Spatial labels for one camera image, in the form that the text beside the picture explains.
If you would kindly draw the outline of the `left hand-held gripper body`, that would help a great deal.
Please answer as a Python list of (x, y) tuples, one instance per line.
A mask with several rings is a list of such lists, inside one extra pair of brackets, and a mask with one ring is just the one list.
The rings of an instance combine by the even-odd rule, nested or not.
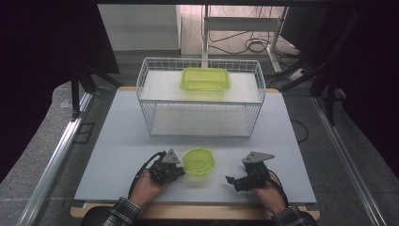
[(158, 185), (164, 185), (176, 181), (180, 176), (174, 176), (172, 171), (178, 168), (180, 160), (176, 153), (170, 149), (163, 151), (160, 157), (150, 166), (149, 172), (152, 180)]

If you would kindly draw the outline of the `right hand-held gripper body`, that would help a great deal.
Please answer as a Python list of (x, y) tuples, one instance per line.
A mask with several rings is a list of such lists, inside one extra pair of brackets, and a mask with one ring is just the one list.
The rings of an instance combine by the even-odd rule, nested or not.
[(242, 159), (247, 173), (244, 178), (243, 188), (261, 188), (266, 185), (270, 174), (264, 161), (272, 158), (274, 158), (273, 154), (251, 152)]

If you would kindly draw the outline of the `white wire basket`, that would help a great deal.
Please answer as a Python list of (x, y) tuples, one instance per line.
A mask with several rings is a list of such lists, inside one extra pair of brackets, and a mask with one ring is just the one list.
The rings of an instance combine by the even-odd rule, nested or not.
[[(144, 59), (139, 76), (149, 70), (182, 71), (184, 68), (219, 68), (230, 73), (254, 73), (264, 83), (257, 60), (162, 58)], [(146, 101), (136, 92), (145, 122), (153, 136), (250, 137), (261, 112), (259, 104), (201, 101)]]

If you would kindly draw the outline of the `rectangular green-lidded container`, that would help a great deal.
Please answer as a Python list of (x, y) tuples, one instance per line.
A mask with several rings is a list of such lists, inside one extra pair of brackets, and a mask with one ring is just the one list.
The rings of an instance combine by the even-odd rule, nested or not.
[(190, 100), (218, 101), (231, 89), (231, 76), (225, 69), (184, 68), (180, 89)]

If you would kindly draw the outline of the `person's left hand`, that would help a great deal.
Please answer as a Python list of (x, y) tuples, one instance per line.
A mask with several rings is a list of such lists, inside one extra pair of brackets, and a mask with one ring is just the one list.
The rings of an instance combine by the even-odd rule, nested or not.
[(139, 207), (143, 207), (158, 197), (167, 187), (168, 184), (158, 185), (155, 183), (150, 173), (144, 170), (138, 177), (138, 181), (129, 197), (129, 201)]

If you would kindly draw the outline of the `person's right hand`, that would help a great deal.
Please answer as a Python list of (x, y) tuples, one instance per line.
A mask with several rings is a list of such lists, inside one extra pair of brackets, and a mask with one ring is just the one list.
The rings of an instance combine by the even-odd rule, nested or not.
[(270, 183), (267, 183), (263, 188), (253, 188), (252, 192), (272, 215), (276, 215), (287, 209), (279, 190)]

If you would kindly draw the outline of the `black metal stand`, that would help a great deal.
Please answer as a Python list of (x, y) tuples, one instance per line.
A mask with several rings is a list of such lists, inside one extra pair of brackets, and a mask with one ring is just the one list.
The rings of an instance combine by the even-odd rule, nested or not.
[(312, 96), (320, 96), (324, 91), (327, 93), (324, 98), (325, 115), (331, 126), (335, 125), (334, 121), (334, 103), (342, 102), (343, 98), (336, 98), (335, 90), (337, 85), (337, 76), (334, 73), (325, 73), (318, 75), (310, 88)]
[(81, 114), (80, 110), (80, 99), (79, 99), (79, 87), (89, 94), (92, 94), (96, 85), (91, 78), (90, 72), (86, 68), (77, 69), (72, 74), (71, 80), (72, 86), (72, 120), (75, 121)]

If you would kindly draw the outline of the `white cabinet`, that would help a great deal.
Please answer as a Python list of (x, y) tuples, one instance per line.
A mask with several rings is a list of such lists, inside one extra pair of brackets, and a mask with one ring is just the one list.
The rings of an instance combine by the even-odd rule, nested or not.
[(114, 51), (179, 51), (181, 9), (177, 5), (106, 5), (98, 9)]

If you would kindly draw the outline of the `black curtain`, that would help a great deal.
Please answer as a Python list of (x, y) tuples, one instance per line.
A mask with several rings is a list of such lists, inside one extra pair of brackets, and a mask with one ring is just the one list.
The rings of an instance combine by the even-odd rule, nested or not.
[(365, 2), (334, 71), (343, 108), (399, 179), (399, 0)]
[(119, 71), (91, 0), (0, 0), (0, 182), (79, 69)]

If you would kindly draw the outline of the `aluminium frame rail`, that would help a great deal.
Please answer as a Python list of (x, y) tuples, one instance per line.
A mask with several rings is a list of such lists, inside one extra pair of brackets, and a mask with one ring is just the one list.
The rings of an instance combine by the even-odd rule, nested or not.
[(322, 124), (325, 126), (327, 130), (327, 134), (333, 143), (333, 146), (337, 152), (337, 155), (340, 157), (343, 167), (356, 190), (360, 202), (362, 203), (366, 214), (371, 221), (373, 226), (388, 226), (386, 220), (381, 214), (379, 207), (376, 204), (375, 198), (369, 189), (369, 187), (365, 184), (364, 180), (359, 174), (358, 168), (353, 162), (346, 146), (343, 143), (341, 136), (339, 135), (338, 130), (334, 125), (332, 125), (326, 115), (326, 109), (323, 106), (323, 102), (316, 97), (311, 97), (311, 101), (317, 111), (319, 118), (322, 121)]
[(76, 119), (70, 120), (67, 124), (66, 129), (57, 143), (57, 146), (41, 175), (35, 189), (32, 192), (20, 218), (18, 219), (16, 226), (32, 226), (38, 216), (42, 205), (52, 187), (52, 184), (58, 174), (61, 164), (72, 144), (73, 137), (75, 136), (77, 129), (79, 128), (83, 115), (85, 114), (88, 104), (92, 95), (85, 92), (82, 98), (78, 101), (78, 110), (80, 111)]

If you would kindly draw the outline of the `white desk frame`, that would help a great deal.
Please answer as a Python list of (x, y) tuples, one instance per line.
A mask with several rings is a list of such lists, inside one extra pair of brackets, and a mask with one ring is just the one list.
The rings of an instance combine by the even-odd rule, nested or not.
[(201, 58), (207, 59), (209, 56), (209, 32), (210, 31), (239, 31), (239, 32), (271, 32), (273, 37), (270, 42), (264, 44), (267, 55), (270, 59), (275, 73), (282, 73), (281, 66), (276, 57), (277, 42), (279, 34), (286, 17), (288, 8), (282, 7), (278, 17), (229, 17), (212, 16), (211, 6), (204, 5), (202, 15), (202, 46)]

